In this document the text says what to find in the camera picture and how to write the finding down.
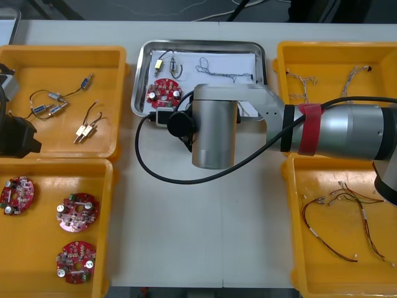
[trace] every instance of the yellow plastic bin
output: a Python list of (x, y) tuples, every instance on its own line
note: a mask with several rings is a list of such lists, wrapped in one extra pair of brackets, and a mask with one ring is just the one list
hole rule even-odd
[[(29, 96), (46, 89), (68, 94), (80, 87), (83, 79), (94, 74), (86, 91), (80, 91), (67, 100), (70, 105), (47, 120), (33, 115), (29, 120), (37, 129), (35, 138), (42, 143), (40, 153), (30, 153), (29, 158), (115, 158), (123, 101), (123, 87), (128, 67), (122, 47), (102, 46), (25, 46), (0, 47), (0, 63), (16, 71), (20, 84), (16, 97), (7, 105), (15, 116), (30, 114)], [(76, 131), (82, 125), (89, 106), (88, 121), (103, 113), (96, 133), (83, 144), (74, 144)], [(46, 92), (33, 97), (33, 106), (58, 104)]]
[[(101, 298), (107, 231), (113, 193), (113, 167), (103, 159), (0, 160), (0, 185), (27, 176), (35, 186), (33, 204), (23, 214), (0, 214), (0, 297)], [(99, 218), (86, 230), (69, 233), (56, 219), (56, 207), (71, 193), (86, 192), (100, 202)], [(96, 247), (95, 274), (84, 284), (68, 284), (56, 274), (56, 256), (70, 242)]]
[(286, 71), (304, 78), (317, 77), (316, 85), (308, 83), (308, 99), (324, 103), (341, 97), (355, 65), (370, 65), (372, 71), (354, 76), (347, 89), (349, 96), (397, 97), (396, 42), (281, 42), (273, 62), (279, 93), (286, 104), (303, 103), (302, 99), (290, 98), (289, 94), (303, 94), (303, 85)]
[[(335, 160), (291, 154), (282, 166), (287, 180), (293, 245), (292, 284), (304, 298), (395, 297), (397, 268), (372, 252), (356, 202), (337, 201), (332, 206), (311, 204), (306, 210), (310, 226), (339, 253), (357, 263), (332, 254), (305, 225), (304, 205), (339, 189), (338, 181), (365, 196), (381, 199), (373, 182), (369, 161)], [(397, 263), (397, 208), (388, 202), (365, 204), (370, 233), (377, 249)]]

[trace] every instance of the white table surface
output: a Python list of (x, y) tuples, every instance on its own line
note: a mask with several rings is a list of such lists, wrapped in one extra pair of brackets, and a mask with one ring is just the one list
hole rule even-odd
[[(15, 43), (121, 45), (127, 79), (109, 232), (108, 276), (113, 286), (291, 287), (292, 249), (281, 153), (266, 152), (219, 180), (176, 186), (141, 169), (133, 150), (139, 118), (130, 110), (140, 47), (152, 39), (245, 40), (265, 49), (269, 85), (277, 91), (272, 60), (283, 40), (396, 41), (396, 25), (22, 21)], [(238, 126), (236, 162), (265, 143), (265, 123)], [(213, 171), (191, 165), (180, 141), (150, 124), (141, 152), (155, 172), (195, 179)]]

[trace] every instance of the red circuit board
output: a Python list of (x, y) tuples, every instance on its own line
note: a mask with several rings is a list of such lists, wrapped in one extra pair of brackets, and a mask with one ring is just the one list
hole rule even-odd
[[(182, 96), (182, 89), (178, 83), (172, 79), (158, 79), (154, 82), (154, 85), (149, 85), (148, 92), (146, 93), (146, 100), (151, 103), (154, 108), (157, 107), (176, 107), (180, 99), (174, 99), (172, 94), (174, 91), (179, 91)], [(156, 95), (155, 100), (149, 98), (149, 94), (153, 92)]]
[(70, 284), (88, 282), (94, 275), (96, 249), (83, 241), (71, 242), (56, 257), (56, 272)]
[(99, 202), (90, 194), (71, 194), (56, 209), (56, 219), (61, 221), (61, 228), (77, 233), (87, 229), (98, 218)]
[(5, 215), (19, 215), (24, 213), (33, 202), (35, 188), (33, 182), (25, 176), (7, 181), (0, 196), (1, 207)]

